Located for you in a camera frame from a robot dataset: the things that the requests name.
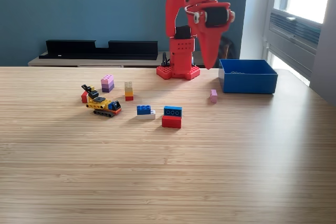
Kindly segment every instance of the white lego brick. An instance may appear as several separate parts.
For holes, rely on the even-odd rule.
[[[155,120],[155,110],[151,110],[150,115],[137,115],[138,120]]]

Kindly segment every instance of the purple lego brick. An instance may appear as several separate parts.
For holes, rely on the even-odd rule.
[[[211,93],[210,93],[210,100],[213,103],[217,103],[217,91],[215,89],[211,89]]]
[[[114,81],[112,81],[110,84],[102,84],[101,87],[103,89],[110,89],[111,87],[114,87]]]
[[[113,88],[114,88],[114,84],[113,84],[112,87],[110,87],[109,89],[104,89],[104,88],[102,88],[101,91],[102,91],[103,93],[110,93],[110,92],[112,91]]]
[[[113,81],[113,75],[107,74],[103,79],[101,79],[101,84],[110,84]]]

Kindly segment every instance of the yellow lego brick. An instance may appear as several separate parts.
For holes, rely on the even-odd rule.
[[[125,96],[126,97],[133,97],[134,95],[133,95],[133,91],[131,91],[131,92],[126,92],[125,91]]]
[[[131,81],[125,82],[125,92],[133,92],[133,84]]]
[[[105,100],[103,102],[95,102],[93,100],[89,100],[89,103],[86,105],[86,107],[97,110],[108,110],[108,105],[111,102],[111,100]]]
[[[131,81],[125,82],[125,88],[133,88],[133,83]]]

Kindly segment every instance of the red robot arm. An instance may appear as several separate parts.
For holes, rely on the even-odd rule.
[[[188,27],[176,29],[175,20],[181,7],[188,16]],[[164,79],[193,79],[200,74],[198,67],[192,67],[192,52],[195,49],[195,37],[201,45],[204,65],[213,67],[223,32],[235,19],[230,3],[218,3],[217,0],[167,0],[166,34],[170,38],[169,67],[158,67],[157,74]]]

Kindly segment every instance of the blue plastic bin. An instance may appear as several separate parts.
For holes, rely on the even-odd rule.
[[[222,59],[218,76],[224,93],[274,94],[278,80],[265,60]]]

